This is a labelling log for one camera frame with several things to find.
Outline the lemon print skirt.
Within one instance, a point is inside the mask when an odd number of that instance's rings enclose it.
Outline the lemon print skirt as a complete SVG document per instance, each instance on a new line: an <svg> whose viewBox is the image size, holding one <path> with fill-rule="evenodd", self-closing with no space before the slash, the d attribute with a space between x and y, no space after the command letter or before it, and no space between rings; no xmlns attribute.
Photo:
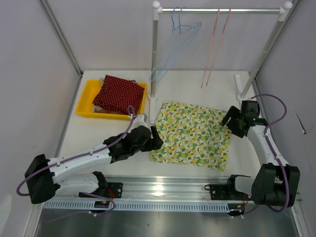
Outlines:
<svg viewBox="0 0 316 237"><path fill-rule="evenodd" d="M220 123L226 111L164 102L156 120L163 141L152 162L194 165L224 171L232 133Z"/></svg>

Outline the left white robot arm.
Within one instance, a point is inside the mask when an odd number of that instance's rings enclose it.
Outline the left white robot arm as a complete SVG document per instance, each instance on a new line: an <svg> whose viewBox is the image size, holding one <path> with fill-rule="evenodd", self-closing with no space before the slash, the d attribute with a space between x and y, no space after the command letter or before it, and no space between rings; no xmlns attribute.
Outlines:
<svg viewBox="0 0 316 237"><path fill-rule="evenodd" d="M38 155L25 172L28 196L32 204L46 202L55 196L108 198L110 187L102 172L87 175L80 172L126 160L138 152L156 151L162 145L155 126L140 125L130 132L112 136L82 154L59 158Z"/></svg>

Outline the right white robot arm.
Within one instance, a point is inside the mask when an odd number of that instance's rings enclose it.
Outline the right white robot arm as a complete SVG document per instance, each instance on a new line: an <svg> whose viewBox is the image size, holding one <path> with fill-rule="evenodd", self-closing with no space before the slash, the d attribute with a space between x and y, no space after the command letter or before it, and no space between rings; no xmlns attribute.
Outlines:
<svg viewBox="0 0 316 237"><path fill-rule="evenodd" d="M245 195L256 205L266 205L275 211L292 207L299 185L300 170L291 166L278 150L268 122L260 117L256 101L243 100L241 108L231 106L221 125L233 135L246 137L260 162L257 175L231 175L225 184L209 184L212 200L241 200Z"/></svg>

